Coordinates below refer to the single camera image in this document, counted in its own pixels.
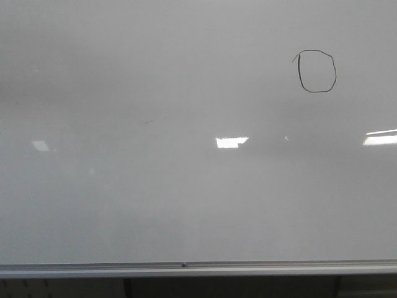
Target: white surface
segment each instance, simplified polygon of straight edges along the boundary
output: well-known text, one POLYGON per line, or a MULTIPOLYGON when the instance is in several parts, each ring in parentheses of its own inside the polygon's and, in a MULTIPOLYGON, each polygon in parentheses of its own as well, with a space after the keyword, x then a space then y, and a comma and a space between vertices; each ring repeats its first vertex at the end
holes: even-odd
POLYGON ((1 264, 397 258, 397 2, 0 5, 1 264))

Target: black marker drawing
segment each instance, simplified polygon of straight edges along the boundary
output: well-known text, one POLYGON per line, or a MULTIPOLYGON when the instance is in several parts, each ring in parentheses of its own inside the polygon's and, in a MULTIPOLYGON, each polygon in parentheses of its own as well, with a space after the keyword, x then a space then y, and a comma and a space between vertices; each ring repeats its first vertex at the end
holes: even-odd
POLYGON ((324 53, 323 51, 320 51, 320 50, 303 50, 303 51, 299 52, 299 53, 295 56, 295 58, 292 60, 292 62, 294 62, 296 58, 298 58, 298 74, 299 74, 299 80, 300 80, 300 84, 301 84, 301 86, 302 86, 302 88, 303 88, 304 90, 306 90, 306 91, 308 91, 308 92, 310 92, 310 93, 323 93, 323 92, 330 92, 330 91, 333 89, 333 87, 335 86, 335 83, 336 83, 336 67, 335 67, 334 57, 332 57, 331 55, 329 55, 329 54, 327 54, 327 53, 324 53), (322 54, 324 54, 324 55, 330 57, 330 59, 332 60, 332 66, 333 66, 334 72, 335 72, 335 79, 334 79, 334 81, 333 81, 333 83, 332 83, 332 85, 331 85, 331 87, 330 87, 329 89, 327 89, 327 90, 319 90, 319 91, 312 91, 312 90, 309 90, 308 88, 305 87, 305 85, 303 84, 302 74, 301 74, 301 67, 300 67, 300 60, 301 60, 300 55, 301 55, 303 52, 319 52, 319 53, 322 53, 322 54))

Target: whiteboard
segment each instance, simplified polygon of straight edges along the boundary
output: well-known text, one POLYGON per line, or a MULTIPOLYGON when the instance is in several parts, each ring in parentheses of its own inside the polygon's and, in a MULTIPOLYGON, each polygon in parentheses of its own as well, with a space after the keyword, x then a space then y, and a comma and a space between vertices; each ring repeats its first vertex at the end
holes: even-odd
POLYGON ((397 2, 0 5, 0 275, 397 272, 397 2))

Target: hand-drawn circle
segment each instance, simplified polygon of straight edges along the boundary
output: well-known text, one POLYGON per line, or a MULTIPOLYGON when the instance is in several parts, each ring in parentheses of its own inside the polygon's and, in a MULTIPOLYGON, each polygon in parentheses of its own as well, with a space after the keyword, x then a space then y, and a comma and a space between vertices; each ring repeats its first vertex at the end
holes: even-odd
POLYGON ((300 51, 300 52, 295 56, 295 58, 292 60, 292 62, 294 62, 295 59, 296 59, 297 57, 298 57, 298 74, 299 74, 299 80, 300 80, 300 84, 301 84, 301 86, 302 86, 302 88, 303 88, 304 90, 306 90, 306 91, 308 91, 308 92, 310 92, 310 93, 323 93, 323 92, 330 92, 330 91, 333 89, 333 87, 335 86, 335 83, 336 83, 336 67, 335 67, 334 57, 332 57, 330 54, 324 53, 324 52, 321 51, 321 50, 303 50, 303 51, 300 51), (303 84, 302 75, 301 75, 301 71, 300 71, 300 54, 302 54, 303 52, 320 52, 320 53, 322 53, 322 54, 324 54, 324 55, 326 55, 326 56, 328 56, 328 57, 331 58, 331 60, 332 60, 332 65, 333 65, 334 71, 335 71, 335 80, 334 80, 334 82, 332 83, 332 86, 331 86, 328 90, 312 91, 312 90, 307 89, 307 88, 305 87, 305 85, 303 84))

